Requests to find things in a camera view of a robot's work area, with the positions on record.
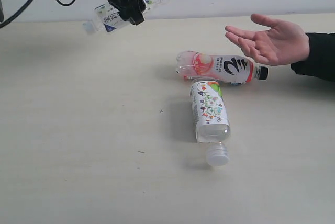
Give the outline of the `black sleeved forearm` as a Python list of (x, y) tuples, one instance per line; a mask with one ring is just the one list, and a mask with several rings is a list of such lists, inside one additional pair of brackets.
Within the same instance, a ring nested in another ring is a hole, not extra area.
[(309, 56), (291, 64), (298, 75), (317, 77), (334, 82), (334, 33), (306, 33), (309, 39)]

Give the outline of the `person's open hand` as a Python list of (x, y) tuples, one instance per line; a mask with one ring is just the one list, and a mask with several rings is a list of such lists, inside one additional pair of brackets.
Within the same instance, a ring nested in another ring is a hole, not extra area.
[(289, 65), (308, 58), (309, 38), (299, 25), (262, 14), (252, 14), (250, 18), (255, 24), (269, 29), (250, 31), (225, 27), (226, 38), (246, 57), (269, 66)]

